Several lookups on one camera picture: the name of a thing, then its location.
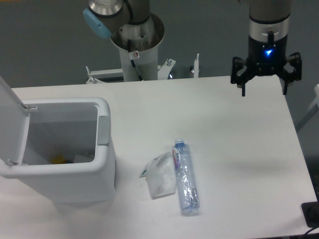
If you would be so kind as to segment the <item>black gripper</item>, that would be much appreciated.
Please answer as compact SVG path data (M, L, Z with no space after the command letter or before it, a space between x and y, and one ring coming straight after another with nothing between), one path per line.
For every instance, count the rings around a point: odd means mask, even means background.
M236 84L242 90L243 97L246 95L246 84L255 77L255 71L258 75L269 75L272 68L281 70L285 64L293 67L292 72L283 69L283 95L287 94L290 83L302 79L301 54L295 52L286 57L287 39L286 35L270 45L249 36L248 58L233 57L230 83Z

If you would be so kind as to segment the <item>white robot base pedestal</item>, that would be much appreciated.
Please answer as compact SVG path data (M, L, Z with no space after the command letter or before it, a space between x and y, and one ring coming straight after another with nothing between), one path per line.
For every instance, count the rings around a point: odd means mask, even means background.
M111 35L112 43L119 50L121 66L123 55L134 51L141 52L145 57L156 56L158 59L158 47L163 38L163 22L153 13L146 22L139 25L125 24Z

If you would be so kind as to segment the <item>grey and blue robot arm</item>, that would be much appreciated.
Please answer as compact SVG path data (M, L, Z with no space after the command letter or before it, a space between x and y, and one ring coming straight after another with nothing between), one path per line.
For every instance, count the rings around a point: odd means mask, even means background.
M286 55L291 1L249 1L248 57L232 59L230 82L244 90L256 76L276 75L284 87L302 78L302 59ZM120 52L125 81L157 80L158 46L164 25L147 0L90 0L83 17L101 38L110 38Z

